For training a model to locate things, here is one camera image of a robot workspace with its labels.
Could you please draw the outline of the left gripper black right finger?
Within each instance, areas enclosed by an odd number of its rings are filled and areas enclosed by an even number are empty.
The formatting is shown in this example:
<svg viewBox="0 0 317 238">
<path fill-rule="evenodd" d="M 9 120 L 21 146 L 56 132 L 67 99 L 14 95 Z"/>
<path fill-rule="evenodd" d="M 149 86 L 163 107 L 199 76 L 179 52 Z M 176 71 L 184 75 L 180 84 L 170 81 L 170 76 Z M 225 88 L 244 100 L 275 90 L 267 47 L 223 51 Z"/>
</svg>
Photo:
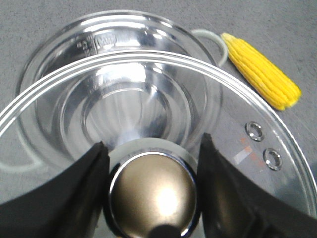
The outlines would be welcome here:
<svg viewBox="0 0 317 238">
<path fill-rule="evenodd" d="M 257 186 L 202 136 L 198 199 L 207 238 L 315 238 L 316 219 Z"/>
</svg>

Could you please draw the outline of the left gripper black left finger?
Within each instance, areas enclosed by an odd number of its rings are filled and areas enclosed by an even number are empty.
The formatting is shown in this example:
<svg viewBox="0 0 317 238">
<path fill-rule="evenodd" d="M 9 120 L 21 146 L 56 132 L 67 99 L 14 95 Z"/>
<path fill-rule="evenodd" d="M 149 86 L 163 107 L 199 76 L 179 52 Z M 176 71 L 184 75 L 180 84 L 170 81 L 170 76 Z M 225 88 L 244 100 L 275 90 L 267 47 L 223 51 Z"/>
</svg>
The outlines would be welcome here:
<svg viewBox="0 0 317 238">
<path fill-rule="evenodd" d="M 2 204 L 0 236 L 93 237 L 108 174 L 108 149 L 99 142 L 58 176 Z"/>
</svg>

